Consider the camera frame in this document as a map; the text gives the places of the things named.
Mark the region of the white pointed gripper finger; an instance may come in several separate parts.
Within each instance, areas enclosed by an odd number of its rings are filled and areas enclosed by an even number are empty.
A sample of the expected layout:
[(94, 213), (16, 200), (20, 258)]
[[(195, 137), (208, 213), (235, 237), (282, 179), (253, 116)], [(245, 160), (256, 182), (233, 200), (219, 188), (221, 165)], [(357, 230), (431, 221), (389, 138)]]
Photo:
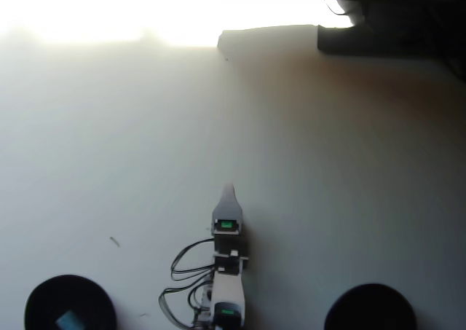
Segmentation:
[(226, 184), (213, 210), (212, 219), (242, 221), (242, 207), (237, 201), (234, 185)]

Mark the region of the gripper body with green light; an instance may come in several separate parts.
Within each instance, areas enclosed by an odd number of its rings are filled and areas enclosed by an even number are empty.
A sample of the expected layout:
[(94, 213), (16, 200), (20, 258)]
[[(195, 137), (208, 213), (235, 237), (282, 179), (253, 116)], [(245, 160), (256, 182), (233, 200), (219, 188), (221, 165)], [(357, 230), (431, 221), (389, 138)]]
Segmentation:
[(248, 239), (242, 224), (234, 219), (214, 219), (214, 250), (217, 254), (248, 254)]

